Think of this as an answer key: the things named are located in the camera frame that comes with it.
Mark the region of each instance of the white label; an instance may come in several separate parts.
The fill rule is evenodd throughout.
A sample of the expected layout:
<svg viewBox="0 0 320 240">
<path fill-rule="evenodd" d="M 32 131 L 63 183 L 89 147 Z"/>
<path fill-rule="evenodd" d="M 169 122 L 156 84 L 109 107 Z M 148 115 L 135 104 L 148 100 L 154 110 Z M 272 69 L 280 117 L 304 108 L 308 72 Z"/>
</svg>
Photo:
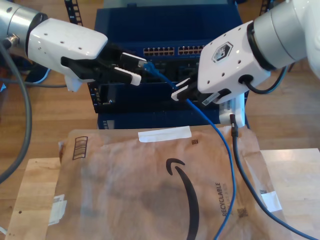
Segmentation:
<svg viewBox="0 0 320 240">
<path fill-rule="evenodd" d="M 279 211 L 282 209 L 276 191 L 261 194 L 262 199 L 266 205 L 266 208 L 270 213 Z"/>
<path fill-rule="evenodd" d="M 67 206 L 67 201 L 64 200 L 64 198 L 64 194 L 55 196 L 53 198 L 53 204 L 48 226 L 59 223 L 59 221 L 64 216 Z"/>
<path fill-rule="evenodd" d="M 213 100 L 215 100 L 217 97 L 220 96 L 220 93 L 216 92 L 211 94 L 206 100 L 202 102 L 203 105 L 207 106 L 209 103 L 211 103 Z"/>
<path fill-rule="evenodd" d="M 175 139 L 191 138 L 192 134 L 189 126 L 173 127 L 161 130 L 138 132 L 141 143 L 154 143 Z"/>
</svg>

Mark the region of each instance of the black cable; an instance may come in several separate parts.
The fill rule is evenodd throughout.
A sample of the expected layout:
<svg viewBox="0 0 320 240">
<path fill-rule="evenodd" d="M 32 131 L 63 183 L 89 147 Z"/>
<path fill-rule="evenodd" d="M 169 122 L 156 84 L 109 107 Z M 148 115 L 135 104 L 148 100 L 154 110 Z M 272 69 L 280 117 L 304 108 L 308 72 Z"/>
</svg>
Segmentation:
<svg viewBox="0 0 320 240">
<path fill-rule="evenodd" d="M 250 129 L 250 124 L 249 124 L 249 121 L 248 121 L 248 118 L 247 118 L 247 114 L 244 113 L 244 122 L 245 122 L 245 125 L 248 129 Z"/>
<path fill-rule="evenodd" d="M 292 226 L 288 225 L 287 223 L 285 223 L 284 221 L 280 220 L 279 218 L 277 218 L 275 215 L 273 215 L 271 212 L 268 211 L 268 209 L 265 207 L 265 205 L 261 202 L 260 198 L 258 197 L 254 187 L 251 185 L 243 167 L 242 164 L 240 162 L 240 158 L 239 158 L 239 154 L 238 154 L 238 145 L 237 145 L 237 139 L 238 139 L 238 126 L 236 123 L 236 117 L 234 114 L 230 115 L 230 121 L 231 121 L 231 135 L 232 135 L 232 148 L 233 148 L 233 154 L 234 154 L 234 159 L 235 159 L 235 163 L 236 166 L 246 184 L 246 186 L 248 187 L 248 189 L 250 190 L 254 200 L 256 201 L 256 203 L 259 205 L 259 207 L 264 211 L 265 214 L 267 214 L 272 220 L 274 220 L 275 222 L 277 222 L 278 224 L 282 225 L 283 227 L 285 227 L 286 229 L 290 230 L 291 232 L 298 234 L 299 236 L 305 238 L 305 239 L 309 239 L 309 240 L 317 240 L 316 238 L 309 236 L 301 231 L 298 231 L 297 229 L 293 228 Z"/>
<path fill-rule="evenodd" d="M 19 83 L 22 96 L 24 99 L 24 107 L 25 107 L 25 133 L 23 138 L 23 143 L 20 149 L 18 156 L 16 157 L 15 161 L 9 166 L 7 170 L 5 170 L 0 175 L 0 184 L 3 183 L 10 175 L 19 167 L 21 162 L 24 160 L 26 153 L 28 151 L 28 147 L 31 140 L 31 132 L 32 132 L 32 109 L 30 104 L 30 99 L 28 95 L 27 88 L 25 86 L 25 82 L 22 79 L 19 70 L 17 69 L 14 61 L 12 60 L 11 56 L 7 52 L 6 48 L 3 44 L 0 44 L 0 53 L 2 54 L 4 60 L 10 67 L 12 73 L 15 75 L 17 82 Z"/>
<path fill-rule="evenodd" d="M 9 39 L 5 38 L 4 40 L 2 40 L 2 44 L 4 46 L 5 49 L 9 49 L 11 48 L 11 42 L 9 41 Z"/>
<path fill-rule="evenodd" d="M 256 89 L 254 86 L 252 86 L 250 84 L 252 79 L 245 79 L 243 83 L 248 87 L 248 89 L 250 89 L 255 94 L 269 94 L 269 93 L 272 93 L 280 85 L 282 80 L 285 78 L 287 71 L 288 71 L 288 66 L 285 66 L 284 68 L 282 68 L 278 79 L 275 81 L 275 83 L 271 87 L 269 87 L 266 90 L 259 90 L 259 89 Z"/>
<path fill-rule="evenodd" d="M 18 81 L 12 81 L 10 79 L 4 79 L 0 78 L 0 82 L 3 82 L 5 84 L 18 84 Z M 24 84 L 26 86 L 32 86 L 32 87 L 39 87 L 39 88 L 49 88 L 49 89 L 59 89 L 59 88 L 66 88 L 67 85 L 47 85 L 47 84 L 39 84 L 39 83 L 33 83 L 33 82 L 27 82 L 25 81 Z"/>
</svg>

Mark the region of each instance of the black connector plug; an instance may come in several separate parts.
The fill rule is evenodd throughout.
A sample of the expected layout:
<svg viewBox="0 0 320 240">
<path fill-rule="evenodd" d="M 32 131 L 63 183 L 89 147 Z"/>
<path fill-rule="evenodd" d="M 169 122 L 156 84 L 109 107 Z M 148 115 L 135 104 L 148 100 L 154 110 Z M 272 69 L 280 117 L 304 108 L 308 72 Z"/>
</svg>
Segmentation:
<svg viewBox="0 0 320 240">
<path fill-rule="evenodd" d="M 230 123 L 231 123 L 231 136 L 238 137 L 238 125 L 236 122 L 236 115 L 230 114 Z"/>
</svg>

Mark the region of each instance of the white tape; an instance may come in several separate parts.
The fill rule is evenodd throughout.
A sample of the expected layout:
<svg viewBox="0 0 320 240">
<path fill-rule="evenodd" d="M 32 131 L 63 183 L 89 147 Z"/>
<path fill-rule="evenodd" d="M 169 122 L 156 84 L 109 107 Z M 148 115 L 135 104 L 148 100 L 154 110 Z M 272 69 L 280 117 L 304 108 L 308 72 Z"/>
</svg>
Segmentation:
<svg viewBox="0 0 320 240">
<path fill-rule="evenodd" d="M 0 233 L 7 235 L 7 230 L 5 230 L 3 227 L 0 226 Z"/>
<path fill-rule="evenodd" d="M 139 141 L 141 143 L 154 143 L 174 139 L 187 139 L 191 138 L 191 136 L 192 134 L 189 126 L 138 132 Z"/>
<path fill-rule="evenodd" d="M 282 209 L 276 191 L 261 194 L 262 199 L 269 212 L 275 212 Z"/>
<path fill-rule="evenodd" d="M 55 196 L 53 198 L 53 204 L 48 226 L 59 223 L 59 221 L 64 216 L 67 206 L 67 201 L 64 200 L 64 198 L 64 194 Z"/>
</svg>

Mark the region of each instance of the barcode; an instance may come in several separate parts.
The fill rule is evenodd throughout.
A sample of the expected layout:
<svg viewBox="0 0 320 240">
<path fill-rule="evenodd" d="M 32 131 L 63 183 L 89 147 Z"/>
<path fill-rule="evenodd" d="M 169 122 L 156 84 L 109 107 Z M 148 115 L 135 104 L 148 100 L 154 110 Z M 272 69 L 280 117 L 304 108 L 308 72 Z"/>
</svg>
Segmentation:
<svg viewBox="0 0 320 240">
<path fill-rule="evenodd" d="M 76 137 L 74 141 L 75 143 L 74 143 L 72 160 L 84 159 L 86 157 L 86 152 L 87 152 L 88 137 L 79 136 L 79 137 Z"/>
<path fill-rule="evenodd" d="M 237 209 L 239 218 L 248 217 L 248 211 L 246 208 Z"/>
</svg>

